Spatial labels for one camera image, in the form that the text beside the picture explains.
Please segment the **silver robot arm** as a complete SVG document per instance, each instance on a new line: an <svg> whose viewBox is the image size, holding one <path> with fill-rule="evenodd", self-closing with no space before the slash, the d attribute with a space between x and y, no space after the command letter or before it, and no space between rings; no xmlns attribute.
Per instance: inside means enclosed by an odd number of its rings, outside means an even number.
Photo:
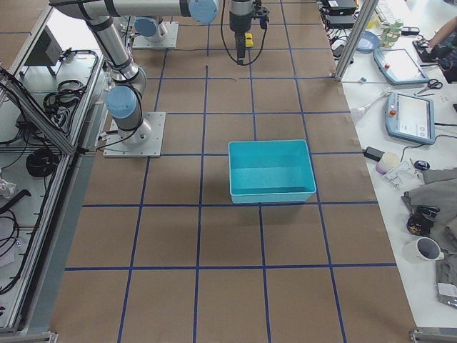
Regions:
<svg viewBox="0 0 457 343"><path fill-rule="evenodd" d="M219 9L226 6L218 1L187 1L184 9L190 17L201 24L209 24L215 18ZM229 9L229 27L235 39L236 57L231 57L239 66L245 66L246 35L251 29L251 22L259 20L261 29L268 30L269 10L262 6L261 1L231 1ZM158 41L163 38L161 33L161 21L153 17L138 16L134 21L136 33L150 41Z"/></svg>
<svg viewBox="0 0 457 343"><path fill-rule="evenodd" d="M148 146L153 127L141 108L146 73L135 62L114 23L122 16L192 17L189 1L50 1L49 5L86 22L99 45L115 83L106 96L106 108L117 125L118 138L105 149L132 156Z"/></svg>

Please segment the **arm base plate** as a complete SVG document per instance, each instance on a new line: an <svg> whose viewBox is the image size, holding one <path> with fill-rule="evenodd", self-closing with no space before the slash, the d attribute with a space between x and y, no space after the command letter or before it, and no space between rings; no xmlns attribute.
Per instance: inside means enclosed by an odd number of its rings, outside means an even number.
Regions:
<svg viewBox="0 0 457 343"><path fill-rule="evenodd" d="M177 44L179 23L175 21L146 21L135 23L133 49L160 50L175 49Z"/></svg>
<svg viewBox="0 0 457 343"><path fill-rule="evenodd" d="M106 158L160 157L166 113L148 111L143 113L143 118L142 125L132 136L122 130L120 134L108 136L108 147L103 155Z"/></svg>

